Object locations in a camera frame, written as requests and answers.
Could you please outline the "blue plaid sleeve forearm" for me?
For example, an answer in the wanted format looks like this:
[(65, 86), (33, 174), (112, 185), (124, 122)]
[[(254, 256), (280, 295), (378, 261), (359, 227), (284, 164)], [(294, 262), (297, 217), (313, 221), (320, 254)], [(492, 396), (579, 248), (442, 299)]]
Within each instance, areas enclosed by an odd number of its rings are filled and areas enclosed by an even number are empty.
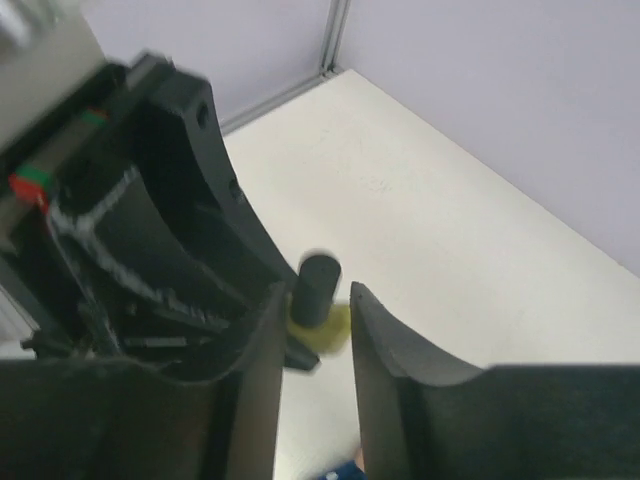
[(366, 480), (364, 470), (355, 460), (342, 463), (337, 467), (325, 472), (318, 477), (318, 480)]

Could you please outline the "yellow nail polish bottle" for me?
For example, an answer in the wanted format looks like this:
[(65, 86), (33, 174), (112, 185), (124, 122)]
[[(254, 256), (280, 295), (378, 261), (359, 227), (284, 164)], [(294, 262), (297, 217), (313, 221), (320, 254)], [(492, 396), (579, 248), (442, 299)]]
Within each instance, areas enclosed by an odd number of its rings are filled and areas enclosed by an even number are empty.
[(286, 330), (294, 340), (314, 354), (335, 355), (351, 336), (351, 310), (347, 303), (328, 299), (297, 300), (286, 297)]

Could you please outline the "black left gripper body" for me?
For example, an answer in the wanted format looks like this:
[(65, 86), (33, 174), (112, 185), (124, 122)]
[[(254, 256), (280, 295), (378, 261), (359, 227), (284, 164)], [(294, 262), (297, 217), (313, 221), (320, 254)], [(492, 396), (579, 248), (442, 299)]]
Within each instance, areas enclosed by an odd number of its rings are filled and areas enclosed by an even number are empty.
[(144, 100), (174, 70), (206, 80), (152, 54), (106, 61), (1, 153), (1, 283), (39, 360), (176, 361), (240, 316), (144, 179)]

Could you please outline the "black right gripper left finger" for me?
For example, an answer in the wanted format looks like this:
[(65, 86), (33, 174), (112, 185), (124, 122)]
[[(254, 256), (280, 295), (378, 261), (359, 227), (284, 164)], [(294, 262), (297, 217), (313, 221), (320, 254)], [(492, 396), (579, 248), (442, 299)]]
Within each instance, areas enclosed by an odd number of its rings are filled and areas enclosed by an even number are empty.
[(122, 358), (5, 360), (5, 479), (269, 479), (286, 288), (162, 374)]

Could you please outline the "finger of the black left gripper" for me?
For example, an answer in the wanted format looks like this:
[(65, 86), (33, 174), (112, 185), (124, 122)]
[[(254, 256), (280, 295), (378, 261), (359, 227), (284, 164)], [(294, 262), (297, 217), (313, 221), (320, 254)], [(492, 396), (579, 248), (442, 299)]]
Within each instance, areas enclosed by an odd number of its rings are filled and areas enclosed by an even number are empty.
[(144, 100), (144, 179), (187, 253), (233, 292), (256, 301), (295, 272), (244, 194), (210, 84), (174, 70)]
[(287, 334), (285, 341), (284, 367), (300, 372), (312, 372), (320, 364), (319, 356), (297, 340)]

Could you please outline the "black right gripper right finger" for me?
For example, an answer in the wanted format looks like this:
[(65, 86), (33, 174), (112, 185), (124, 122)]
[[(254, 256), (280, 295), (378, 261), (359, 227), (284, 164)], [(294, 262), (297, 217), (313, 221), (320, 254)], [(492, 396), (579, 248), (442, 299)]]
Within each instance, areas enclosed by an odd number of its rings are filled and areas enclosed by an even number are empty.
[(350, 293), (371, 479), (635, 479), (635, 365), (494, 365), (442, 350), (363, 284)]

